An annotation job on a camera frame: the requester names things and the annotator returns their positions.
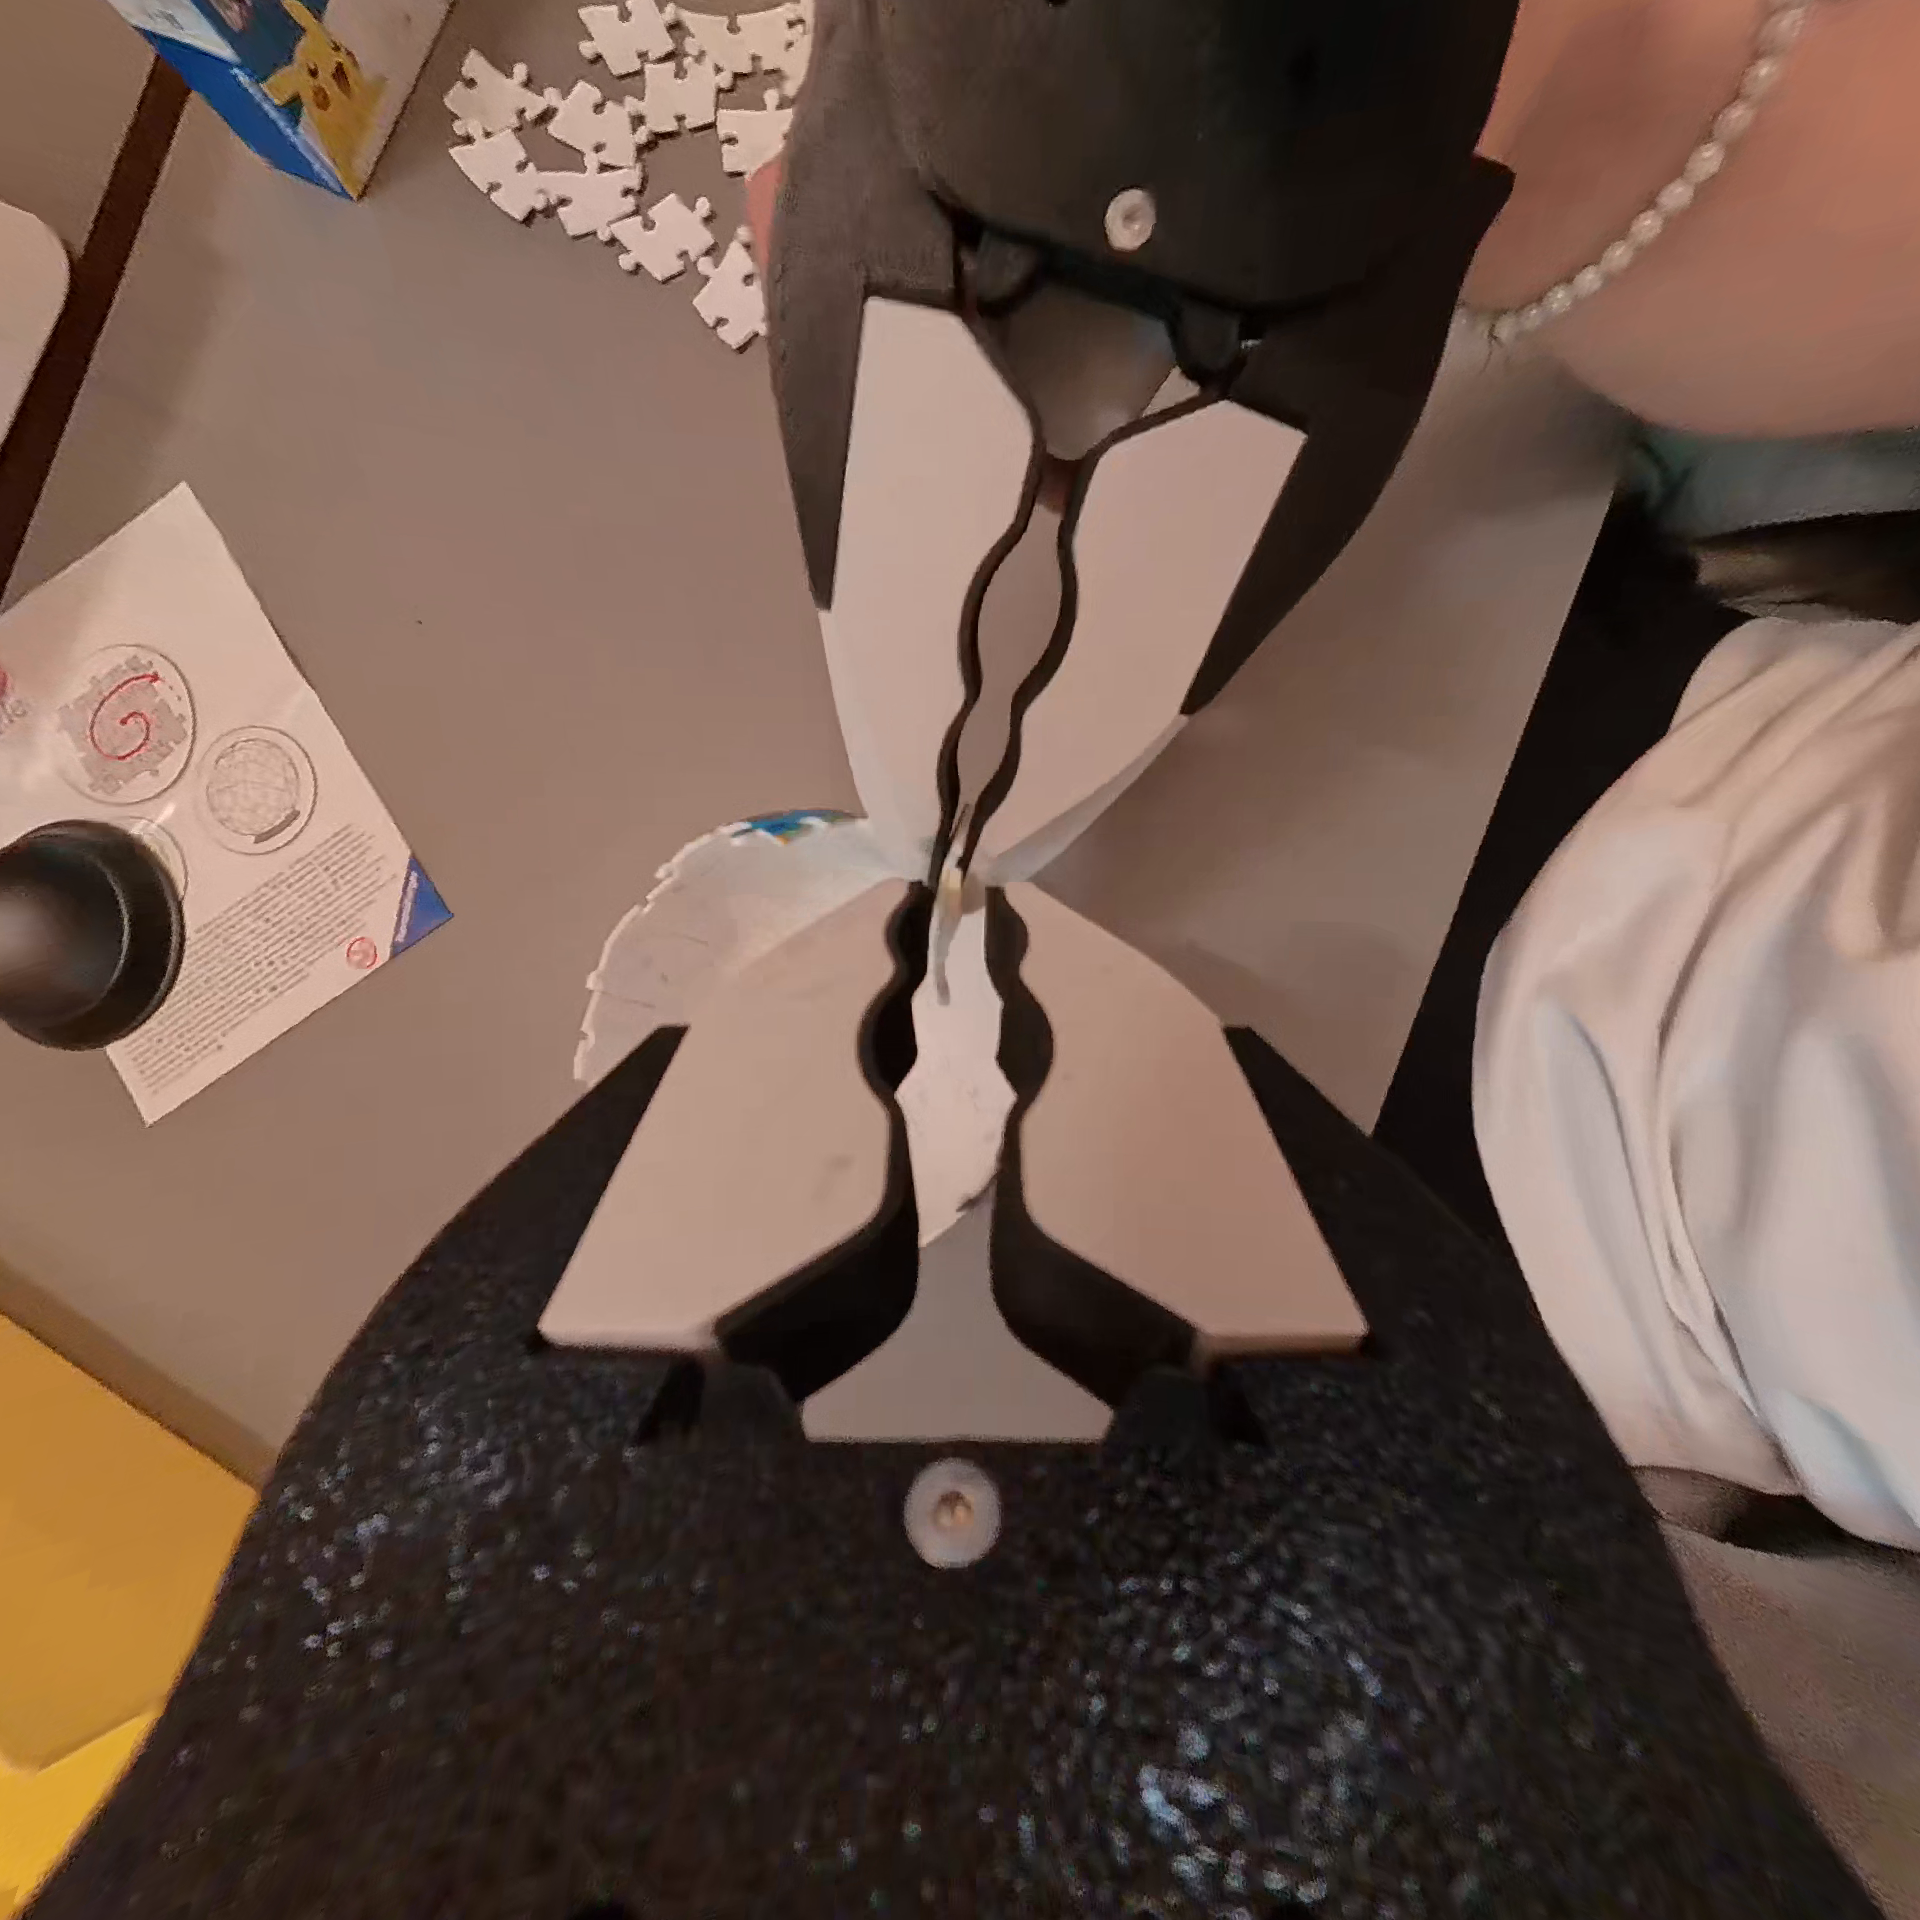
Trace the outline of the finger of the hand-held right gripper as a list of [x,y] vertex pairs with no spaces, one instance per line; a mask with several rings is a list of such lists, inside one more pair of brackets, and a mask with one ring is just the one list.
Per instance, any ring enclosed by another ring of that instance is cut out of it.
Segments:
[[1090,450],[1056,535],[1062,609],[1008,702],[967,867],[1033,877],[1181,729],[1216,629],[1307,450],[1232,397],[1159,407]]
[[967,702],[964,609],[1015,530],[1035,428],[959,313],[865,300],[829,608],[829,692],[860,806],[924,880],[941,755]]

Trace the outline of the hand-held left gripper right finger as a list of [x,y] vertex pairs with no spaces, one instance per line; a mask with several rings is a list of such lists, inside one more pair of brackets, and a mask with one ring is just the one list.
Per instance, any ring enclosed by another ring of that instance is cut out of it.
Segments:
[[1365,1313],[1207,1005],[1029,880],[983,916],[1015,1093],[989,1284],[1017,1344],[1110,1412],[1147,1377],[1354,1355]]

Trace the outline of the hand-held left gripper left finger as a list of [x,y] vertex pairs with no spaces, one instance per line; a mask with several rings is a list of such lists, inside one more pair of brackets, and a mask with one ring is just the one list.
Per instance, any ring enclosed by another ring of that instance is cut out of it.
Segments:
[[924,887],[888,877],[715,985],[556,1284],[552,1350],[760,1368],[802,1404],[916,1294],[898,1088]]

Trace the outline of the colourful puzzle ball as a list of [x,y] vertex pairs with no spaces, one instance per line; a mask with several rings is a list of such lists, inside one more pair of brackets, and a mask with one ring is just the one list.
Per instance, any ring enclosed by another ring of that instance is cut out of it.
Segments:
[[[573,1081],[598,1084],[653,1028],[689,1025],[725,975],[883,877],[894,877],[894,861],[879,831],[838,811],[763,813],[699,836],[609,927],[588,974]],[[986,916],[968,911],[942,975],[913,996],[916,1060],[898,1099],[924,1246],[991,1187],[1015,1099],[997,1065],[1003,1013],[983,927]]]

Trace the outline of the pile of white puzzle pieces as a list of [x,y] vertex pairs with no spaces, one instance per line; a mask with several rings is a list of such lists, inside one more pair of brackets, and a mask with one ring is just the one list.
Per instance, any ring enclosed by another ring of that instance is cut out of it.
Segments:
[[607,248],[627,276],[689,290],[711,338],[744,353],[768,336],[752,223],[725,230],[707,189],[650,178],[650,163],[684,144],[719,178],[746,184],[780,161],[817,16],[817,2],[588,2],[588,74],[568,86],[470,50],[443,96],[449,161],[518,230],[547,223]]

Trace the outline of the black round ball stand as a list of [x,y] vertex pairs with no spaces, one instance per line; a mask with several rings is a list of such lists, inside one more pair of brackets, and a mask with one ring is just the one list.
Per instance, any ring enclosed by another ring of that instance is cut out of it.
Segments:
[[4,845],[4,1025],[102,1050],[146,1025],[179,975],[182,898],[129,830],[57,821]]

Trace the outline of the blue puzzle box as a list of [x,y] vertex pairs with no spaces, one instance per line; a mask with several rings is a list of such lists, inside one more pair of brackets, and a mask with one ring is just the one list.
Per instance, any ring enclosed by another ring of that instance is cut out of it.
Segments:
[[113,2],[274,169],[355,202],[449,2]]

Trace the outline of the person's white shirt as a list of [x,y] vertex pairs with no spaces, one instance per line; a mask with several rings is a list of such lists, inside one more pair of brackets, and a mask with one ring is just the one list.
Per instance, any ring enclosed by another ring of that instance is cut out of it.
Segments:
[[1629,1467],[1918,1548],[1918,626],[1706,653],[1501,927],[1471,1119]]

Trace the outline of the white instruction leaflet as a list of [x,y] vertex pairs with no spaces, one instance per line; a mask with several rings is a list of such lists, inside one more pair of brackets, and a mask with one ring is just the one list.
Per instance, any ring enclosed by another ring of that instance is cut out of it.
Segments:
[[182,898],[172,991],[109,1044],[145,1122],[449,921],[185,482],[4,614],[4,830],[55,821]]

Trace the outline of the yellow plastic bin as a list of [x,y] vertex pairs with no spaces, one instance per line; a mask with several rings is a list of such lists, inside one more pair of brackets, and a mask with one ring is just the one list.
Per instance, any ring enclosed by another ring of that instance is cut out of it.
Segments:
[[4,1917],[155,1725],[256,1493],[4,1323]]

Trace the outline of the grey garment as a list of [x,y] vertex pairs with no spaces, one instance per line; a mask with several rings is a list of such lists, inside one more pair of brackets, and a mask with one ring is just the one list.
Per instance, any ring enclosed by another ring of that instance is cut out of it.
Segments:
[[1918,1555],[1815,1504],[1635,1469],[1772,1761],[1886,1917],[1918,1917]]

